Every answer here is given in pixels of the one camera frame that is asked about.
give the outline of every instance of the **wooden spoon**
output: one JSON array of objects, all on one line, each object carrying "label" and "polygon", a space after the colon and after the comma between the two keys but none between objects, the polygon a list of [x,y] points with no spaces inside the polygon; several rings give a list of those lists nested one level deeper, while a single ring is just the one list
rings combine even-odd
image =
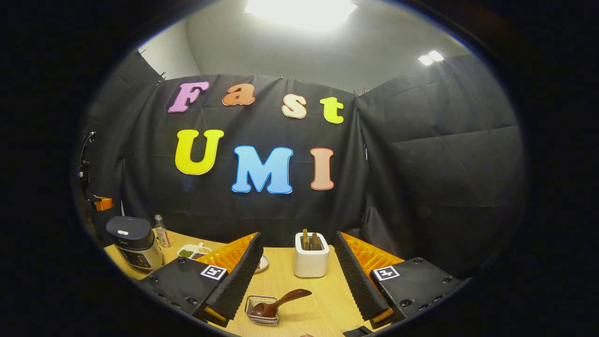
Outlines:
[{"label": "wooden spoon", "polygon": [[312,295],[311,291],[305,289],[296,289],[286,293],[280,300],[274,303],[258,303],[252,309],[250,315],[258,317],[274,317],[277,314],[277,309],[283,303],[287,303],[291,300],[297,300],[302,297]]}]

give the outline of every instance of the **wire basket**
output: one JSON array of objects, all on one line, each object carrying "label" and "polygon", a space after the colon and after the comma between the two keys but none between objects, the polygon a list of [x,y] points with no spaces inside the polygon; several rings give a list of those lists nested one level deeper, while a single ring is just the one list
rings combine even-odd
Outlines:
[{"label": "wire basket", "polygon": [[270,325],[270,326],[277,326],[277,325],[279,325],[279,310],[277,310],[277,313],[272,318],[251,315],[252,309],[258,303],[274,303],[276,301],[277,301],[277,299],[275,297],[270,297],[270,296],[259,296],[259,295],[250,295],[250,296],[248,296],[247,300],[246,300],[246,315],[247,315],[247,318],[249,318],[250,321],[252,321],[252,322],[254,322],[256,324]]}]

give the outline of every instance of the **black backdrop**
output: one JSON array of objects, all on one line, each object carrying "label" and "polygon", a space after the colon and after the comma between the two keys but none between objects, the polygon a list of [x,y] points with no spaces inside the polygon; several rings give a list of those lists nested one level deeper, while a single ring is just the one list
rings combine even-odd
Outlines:
[{"label": "black backdrop", "polygon": [[[521,231],[479,282],[395,332],[588,333],[592,278],[585,270],[592,268],[597,238],[586,230],[592,205],[585,161],[595,144],[596,119],[590,112],[591,89],[597,87],[595,44],[592,34],[583,34],[596,24],[591,7],[569,3],[564,10],[561,1],[525,7],[520,1],[477,1],[487,8],[471,1],[408,3],[456,29],[464,41],[489,48],[481,53],[500,69],[520,110],[531,149],[533,194]],[[17,44],[16,52],[6,55],[13,80],[6,97],[20,104],[19,113],[5,116],[18,163],[8,166],[7,176],[11,212],[5,248],[12,267],[7,326],[12,330],[200,333],[196,324],[139,293],[97,250],[81,230],[65,183],[72,178],[67,149],[79,145],[77,119],[110,65],[197,5],[71,1],[40,10],[36,3],[11,4],[7,19]],[[589,57],[580,58],[581,51]],[[34,161],[43,162],[43,169]]]},{"label": "black backdrop", "polygon": [[[99,232],[122,200],[127,215],[153,223],[159,213],[167,228],[207,240],[230,242],[260,231],[266,246],[293,246],[303,228],[330,243],[342,230],[464,276],[503,248],[519,223],[526,185],[520,131],[501,86],[473,55],[396,77],[360,97],[267,76],[148,82],[114,99],[104,116],[90,118],[109,125],[97,130],[90,191],[116,205],[96,217]],[[168,113],[180,85],[194,82],[210,87],[185,112]],[[256,100],[224,106],[227,89],[238,83],[251,83]],[[283,115],[286,94],[306,99],[306,117]],[[338,111],[343,123],[323,117],[320,100],[326,97],[344,104]],[[207,173],[177,169],[183,129],[199,132],[193,161],[204,156],[204,131],[224,131]],[[241,145],[255,147],[262,162],[276,147],[292,149],[293,191],[233,192],[234,149]],[[333,189],[310,188],[313,148],[334,151]]]}]

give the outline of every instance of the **table surface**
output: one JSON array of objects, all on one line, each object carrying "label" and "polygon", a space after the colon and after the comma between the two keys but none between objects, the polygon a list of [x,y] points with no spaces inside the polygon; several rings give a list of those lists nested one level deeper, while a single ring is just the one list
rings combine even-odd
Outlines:
[{"label": "table surface", "polygon": [[[164,264],[176,259],[177,251],[187,244],[197,245],[200,242],[212,250],[224,243],[197,239],[169,231],[171,246],[161,247]],[[268,267],[254,274],[243,301],[237,309],[235,319],[229,321],[226,328],[220,329],[240,336],[281,336],[300,337],[306,333],[314,337],[343,336],[343,332],[366,326],[372,331],[369,321],[363,321],[358,307],[349,291],[341,266],[337,260],[335,249],[329,246],[329,260],[326,275],[321,278],[299,278],[294,274],[295,248],[264,248],[264,254],[270,263]],[[110,245],[105,252],[121,268],[124,274],[136,279],[143,279],[146,273],[130,267],[117,249]],[[288,291],[303,288],[312,295],[285,303],[279,308],[278,326],[261,326],[252,323],[244,313],[246,298],[249,295],[263,295],[281,298]]]}]

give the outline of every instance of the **ceiling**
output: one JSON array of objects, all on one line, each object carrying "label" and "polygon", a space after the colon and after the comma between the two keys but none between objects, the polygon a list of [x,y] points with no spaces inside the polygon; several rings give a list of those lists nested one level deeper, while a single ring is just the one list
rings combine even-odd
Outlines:
[{"label": "ceiling", "polygon": [[218,1],[187,18],[189,47],[202,74],[283,76],[357,94],[424,67],[417,58],[431,50],[469,53],[406,8],[351,2],[344,24],[311,32],[245,14],[247,0]]}]

